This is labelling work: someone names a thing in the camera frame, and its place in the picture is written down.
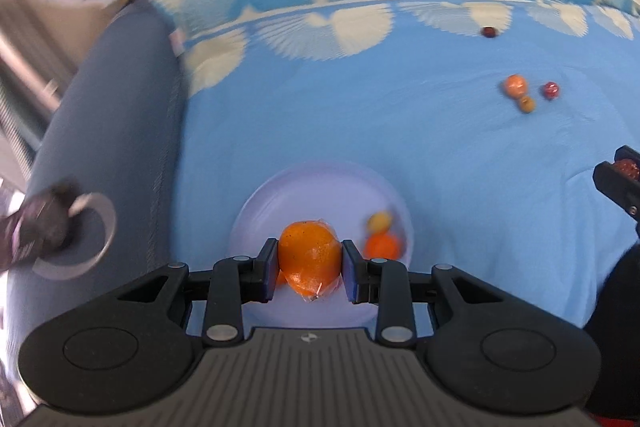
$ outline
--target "metal bolt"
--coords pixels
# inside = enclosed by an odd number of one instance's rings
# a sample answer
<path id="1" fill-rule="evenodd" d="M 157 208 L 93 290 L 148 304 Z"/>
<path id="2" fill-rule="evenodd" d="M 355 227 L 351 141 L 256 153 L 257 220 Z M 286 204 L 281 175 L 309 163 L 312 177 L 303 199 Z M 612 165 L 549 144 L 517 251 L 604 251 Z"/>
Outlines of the metal bolt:
<path id="1" fill-rule="evenodd" d="M 382 330 L 382 338 L 387 342 L 393 343 L 403 343 L 408 340 L 411 340 L 414 337 L 414 333 L 409 328 L 405 328 L 404 326 L 389 326 Z"/>
<path id="2" fill-rule="evenodd" d="M 207 330 L 207 336 L 212 341 L 232 341 L 238 336 L 238 330 L 231 324 L 216 324 Z"/>

